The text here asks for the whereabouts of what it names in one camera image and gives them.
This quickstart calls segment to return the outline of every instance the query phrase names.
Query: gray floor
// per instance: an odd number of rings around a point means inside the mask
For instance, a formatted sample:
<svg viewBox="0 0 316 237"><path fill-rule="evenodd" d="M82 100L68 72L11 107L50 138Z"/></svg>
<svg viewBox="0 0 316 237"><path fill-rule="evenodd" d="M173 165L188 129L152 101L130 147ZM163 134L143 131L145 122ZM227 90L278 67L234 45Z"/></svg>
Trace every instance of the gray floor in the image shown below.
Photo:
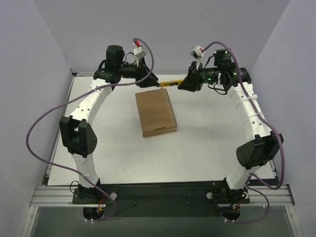
<svg viewBox="0 0 316 237"><path fill-rule="evenodd" d="M260 206L242 208L240 220L256 219L264 214ZM221 217L203 218L112 218L84 224L81 207L40 207L32 237L139 237L139 236L233 236L292 237L285 207L272 206L266 219L254 224L225 224Z"/></svg>

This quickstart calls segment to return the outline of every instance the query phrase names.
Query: yellow tape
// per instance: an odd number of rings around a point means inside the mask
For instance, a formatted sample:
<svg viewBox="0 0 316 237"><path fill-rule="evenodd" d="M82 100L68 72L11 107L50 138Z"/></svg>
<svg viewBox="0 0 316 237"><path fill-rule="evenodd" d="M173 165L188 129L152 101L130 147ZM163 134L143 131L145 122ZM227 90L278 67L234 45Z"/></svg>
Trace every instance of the yellow tape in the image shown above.
<svg viewBox="0 0 316 237"><path fill-rule="evenodd" d="M183 82L183 80L170 80L170 81L164 81L160 83L161 87L167 87L167 86L173 86L173 85L180 85Z"/></svg>

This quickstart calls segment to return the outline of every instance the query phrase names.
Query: yellow object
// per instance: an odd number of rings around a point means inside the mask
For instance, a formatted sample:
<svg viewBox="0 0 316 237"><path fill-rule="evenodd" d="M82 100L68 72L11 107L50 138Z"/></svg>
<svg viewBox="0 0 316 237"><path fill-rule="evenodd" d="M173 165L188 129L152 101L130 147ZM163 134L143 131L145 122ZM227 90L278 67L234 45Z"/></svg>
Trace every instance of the yellow object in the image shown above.
<svg viewBox="0 0 316 237"><path fill-rule="evenodd" d="M173 86L173 85L180 85L183 82L183 80L170 80L170 81L164 81L160 83L161 87L167 87L167 86Z"/></svg>

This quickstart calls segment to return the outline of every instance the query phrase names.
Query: gray wall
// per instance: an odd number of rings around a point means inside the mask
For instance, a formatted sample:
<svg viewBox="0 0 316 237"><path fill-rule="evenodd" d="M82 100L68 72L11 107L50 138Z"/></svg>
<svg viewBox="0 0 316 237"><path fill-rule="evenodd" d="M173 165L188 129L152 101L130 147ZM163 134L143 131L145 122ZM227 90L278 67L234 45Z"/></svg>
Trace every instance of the gray wall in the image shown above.
<svg viewBox="0 0 316 237"><path fill-rule="evenodd" d="M291 0L251 72L265 116L284 135L286 183L306 237L316 236L315 9L315 0Z"/></svg>
<svg viewBox="0 0 316 237"><path fill-rule="evenodd" d="M0 236L17 237L44 165L25 136L33 121L65 101L72 78L32 0L0 1ZM31 145L48 158L61 111L43 121Z"/></svg>
<svg viewBox="0 0 316 237"><path fill-rule="evenodd" d="M152 48L155 73L184 74L195 45L227 43L249 70L289 0L35 0L74 72L94 72L109 44Z"/></svg>

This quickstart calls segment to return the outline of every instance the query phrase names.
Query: cable connector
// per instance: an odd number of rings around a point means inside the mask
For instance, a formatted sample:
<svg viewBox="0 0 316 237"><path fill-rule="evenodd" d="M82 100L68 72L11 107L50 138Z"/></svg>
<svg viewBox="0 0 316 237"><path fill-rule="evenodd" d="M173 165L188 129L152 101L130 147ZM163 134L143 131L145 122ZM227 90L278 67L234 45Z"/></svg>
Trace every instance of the cable connector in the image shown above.
<svg viewBox="0 0 316 237"><path fill-rule="evenodd" d="M203 48L201 46L195 45L190 51L192 57L197 60L197 69L201 64L202 57L204 56L204 52L202 52L202 50Z"/></svg>
<svg viewBox="0 0 316 237"><path fill-rule="evenodd" d="M139 46L137 48L134 48L133 53L134 53L136 65L138 66L139 60L141 60L147 55L147 50L145 49L145 47Z"/></svg>

